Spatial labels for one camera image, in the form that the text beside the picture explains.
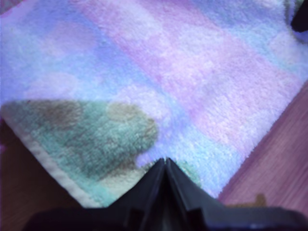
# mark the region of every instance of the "pastel towel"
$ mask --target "pastel towel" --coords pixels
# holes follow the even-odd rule
[[[217,197],[308,79],[298,5],[25,0],[1,16],[1,116],[84,207],[167,156]]]

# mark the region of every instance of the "towel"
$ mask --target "towel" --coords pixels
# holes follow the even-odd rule
[[[165,157],[218,197],[308,79],[301,2],[24,0],[1,15],[1,116],[83,207]]]

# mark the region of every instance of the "wooden floor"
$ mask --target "wooden floor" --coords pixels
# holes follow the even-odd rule
[[[2,124],[1,230],[36,212],[80,207]],[[227,205],[283,206],[308,216],[308,83],[219,196]]]
[[[224,204],[254,201],[308,217],[308,82],[219,196]]]

